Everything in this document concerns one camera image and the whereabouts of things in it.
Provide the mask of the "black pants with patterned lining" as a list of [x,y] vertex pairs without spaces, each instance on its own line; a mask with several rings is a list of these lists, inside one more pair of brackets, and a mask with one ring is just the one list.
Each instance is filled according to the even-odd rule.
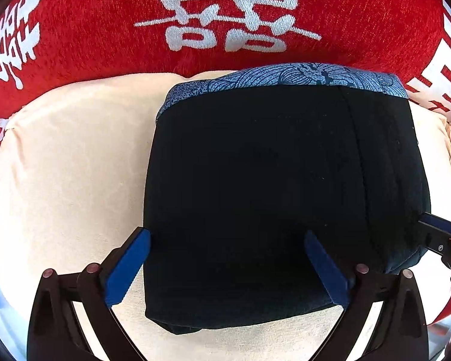
[[146,176],[146,317],[182,334],[331,307],[306,236],[397,273],[425,254],[412,226],[429,209],[391,73],[290,63],[173,86]]

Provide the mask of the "metal chair frame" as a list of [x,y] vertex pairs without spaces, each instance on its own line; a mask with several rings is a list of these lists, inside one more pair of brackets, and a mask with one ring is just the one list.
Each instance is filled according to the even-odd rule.
[[430,360],[451,360],[451,315],[428,326]]

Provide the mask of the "red sofa cover white characters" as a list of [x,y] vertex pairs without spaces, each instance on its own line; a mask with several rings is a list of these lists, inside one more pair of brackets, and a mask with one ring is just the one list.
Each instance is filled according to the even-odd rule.
[[427,212],[451,220],[445,0],[13,0],[0,16],[0,146],[13,114],[62,86],[152,73],[182,84],[290,63],[395,75],[425,168]]

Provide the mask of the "cream sofa seat cushion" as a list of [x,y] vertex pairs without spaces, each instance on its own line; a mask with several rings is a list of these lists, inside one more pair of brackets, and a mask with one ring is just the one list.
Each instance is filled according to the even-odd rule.
[[[181,82],[152,73],[75,83],[9,118],[0,146],[0,289],[18,329],[28,328],[44,270],[83,270],[141,225],[155,117]],[[176,336],[146,318],[137,277],[114,312],[150,360],[306,360],[341,309]]]

